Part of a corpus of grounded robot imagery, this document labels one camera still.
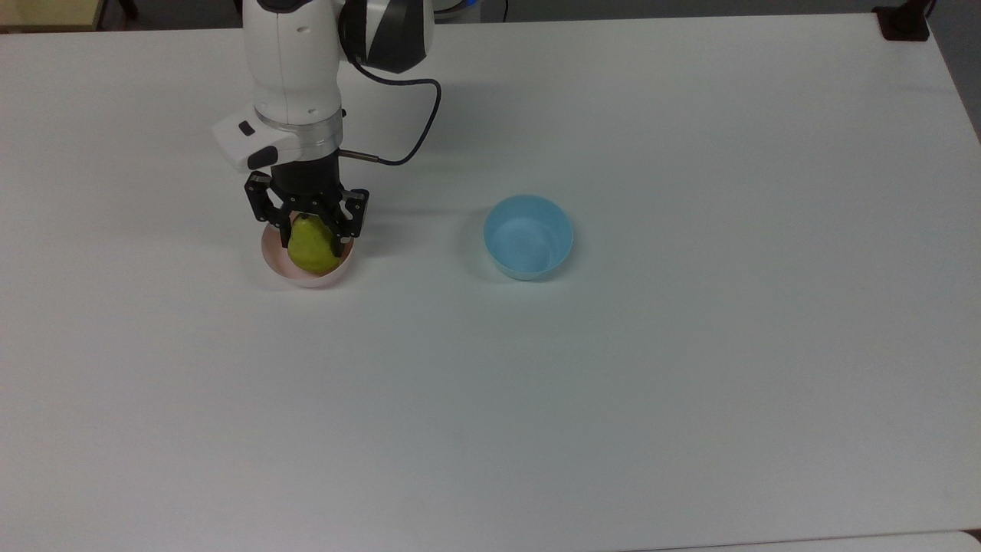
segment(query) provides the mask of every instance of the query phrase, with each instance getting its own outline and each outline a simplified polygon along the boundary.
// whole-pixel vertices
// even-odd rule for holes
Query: floor
[[[901,0],[506,0],[509,22],[678,18],[767,14],[869,12]],[[500,21],[505,0],[484,0],[485,22]],[[139,18],[127,29],[234,28],[241,16],[232,0],[135,0]],[[106,19],[122,23],[117,2],[107,0]],[[981,137],[981,2],[938,0],[930,18],[974,131]]]

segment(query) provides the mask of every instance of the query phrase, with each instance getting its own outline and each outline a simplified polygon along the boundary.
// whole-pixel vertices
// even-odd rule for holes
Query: white table
[[[341,73],[396,155],[429,90]],[[981,525],[981,147],[871,15],[440,28],[333,290],[210,126],[237,30],[0,36],[0,548],[570,552]],[[483,251],[560,203],[552,281]]]

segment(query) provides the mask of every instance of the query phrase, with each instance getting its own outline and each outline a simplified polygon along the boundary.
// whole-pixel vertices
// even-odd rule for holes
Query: black object
[[[294,211],[320,217],[337,237],[331,247],[338,257],[343,253],[341,240],[361,235],[369,194],[367,190],[344,189],[336,153],[314,161],[276,165],[272,173],[270,176],[253,171],[245,182],[245,194],[256,220],[269,222],[280,230],[280,243],[284,248],[289,245],[292,234],[289,214]],[[283,205],[273,205],[269,190],[283,201]]]
[[[132,0],[120,0],[120,6],[123,6],[123,13],[126,14],[127,19],[135,20],[139,18],[139,10],[136,9],[136,3]]]
[[[405,73],[426,58],[425,9],[422,0],[391,0],[382,14],[371,49],[365,25],[366,0],[348,0],[337,24],[340,45],[361,65],[390,73]]]
[[[930,3],[931,0],[908,0],[899,8],[879,6],[872,12],[879,18],[879,29],[886,40],[926,42],[930,28],[924,12]]]
[[[275,165],[279,160],[280,152],[275,146],[267,145],[259,151],[249,155],[248,159],[245,161],[245,165],[254,171],[256,169]]]
[[[258,0],[259,5],[267,12],[274,14],[291,14],[299,9],[303,4],[309,4],[313,0]]]

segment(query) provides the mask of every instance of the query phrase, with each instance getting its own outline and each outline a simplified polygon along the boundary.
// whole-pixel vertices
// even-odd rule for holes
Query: blue bowl
[[[544,197],[514,195],[488,214],[484,245],[504,274],[515,280],[540,280],[569,256],[572,223]]]

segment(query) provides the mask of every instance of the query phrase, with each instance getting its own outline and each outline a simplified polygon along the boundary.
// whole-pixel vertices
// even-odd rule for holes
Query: pear
[[[293,264],[314,274],[327,274],[340,265],[331,251],[335,236],[319,216],[301,214],[293,220],[286,253]]]

